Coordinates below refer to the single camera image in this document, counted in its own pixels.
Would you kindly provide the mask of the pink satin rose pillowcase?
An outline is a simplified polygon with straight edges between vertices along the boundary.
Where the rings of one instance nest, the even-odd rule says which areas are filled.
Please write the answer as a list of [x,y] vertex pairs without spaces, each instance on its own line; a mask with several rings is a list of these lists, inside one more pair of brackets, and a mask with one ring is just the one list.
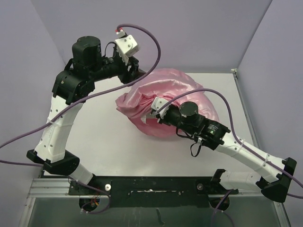
[[124,114],[139,131],[157,138],[175,135],[175,127],[148,118],[156,97],[171,100],[185,92],[203,88],[186,73],[176,69],[156,69],[131,86],[116,99],[116,109]]

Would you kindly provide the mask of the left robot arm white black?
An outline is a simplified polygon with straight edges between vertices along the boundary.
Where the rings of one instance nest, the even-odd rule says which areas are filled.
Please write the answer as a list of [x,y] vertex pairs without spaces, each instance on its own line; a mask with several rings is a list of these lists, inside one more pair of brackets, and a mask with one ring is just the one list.
[[92,194],[97,183],[80,159],[66,150],[75,118],[96,82],[117,76],[127,84],[143,75],[133,56],[140,49],[134,37],[124,35],[114,44],[112,57],[102,55],[101,41],[94,36],[81,37],[73,44],[72,58],[55,79],[47,126],[37,146],[27,152],[27,158],[42,164],[48,173],[79,181],[85,194]]

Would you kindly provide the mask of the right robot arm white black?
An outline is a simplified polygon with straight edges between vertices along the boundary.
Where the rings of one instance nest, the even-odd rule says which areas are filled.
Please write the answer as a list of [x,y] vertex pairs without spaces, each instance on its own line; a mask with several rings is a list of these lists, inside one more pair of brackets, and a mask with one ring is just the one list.
[[177,107],[156,97],[151,114],[159,124],[174,126],[177,136],[192,140],[200,148],[204,146],[226,154],[252,169],[252,172],[217,169],[211,181],[215,193],[242,189],[260,192],[275,202],[285,202],[297,164],[294,159],[275,157],[246,143],[228,127],[199,114],[194,102]]

